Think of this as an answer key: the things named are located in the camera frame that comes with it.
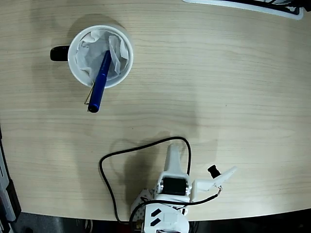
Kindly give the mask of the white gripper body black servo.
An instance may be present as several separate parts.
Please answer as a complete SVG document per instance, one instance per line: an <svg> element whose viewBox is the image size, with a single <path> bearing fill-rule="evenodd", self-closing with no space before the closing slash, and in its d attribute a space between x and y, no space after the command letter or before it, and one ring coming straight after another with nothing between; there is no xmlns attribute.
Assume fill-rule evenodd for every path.
<svg viewBox="0 0 311 233"><path fill-rule="evenodd" d="M156 187L155 200L189 201L191 185L184 178L163 178Z"/></svg>

